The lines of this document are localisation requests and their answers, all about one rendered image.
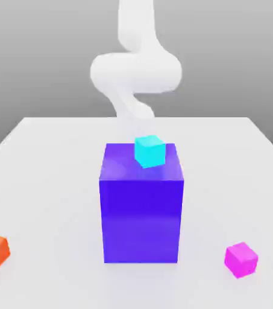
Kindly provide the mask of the small cyan cube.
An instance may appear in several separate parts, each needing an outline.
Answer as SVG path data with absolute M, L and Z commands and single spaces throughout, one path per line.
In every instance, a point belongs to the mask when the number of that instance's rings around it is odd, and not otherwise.
M 134 158 L 142 168 L 164 165 L 166 161 L 166 144 L 156 135 L 135 138 Z

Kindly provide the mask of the small magenta cube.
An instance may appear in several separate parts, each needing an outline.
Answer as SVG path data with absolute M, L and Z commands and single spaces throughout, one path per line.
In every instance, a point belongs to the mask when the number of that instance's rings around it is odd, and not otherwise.
M 224 264 L 237 278 L 243 278 L 256 271 L 259 256 L 245 243 L 226 248 Z

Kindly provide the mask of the large purple box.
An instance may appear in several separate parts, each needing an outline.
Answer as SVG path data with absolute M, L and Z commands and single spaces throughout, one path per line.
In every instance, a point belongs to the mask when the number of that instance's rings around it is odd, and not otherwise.
M 105 263 L 176 263 L 184 177 L 174 144 L 142 168 L 133 144 L 108 143 L 99 177 Z

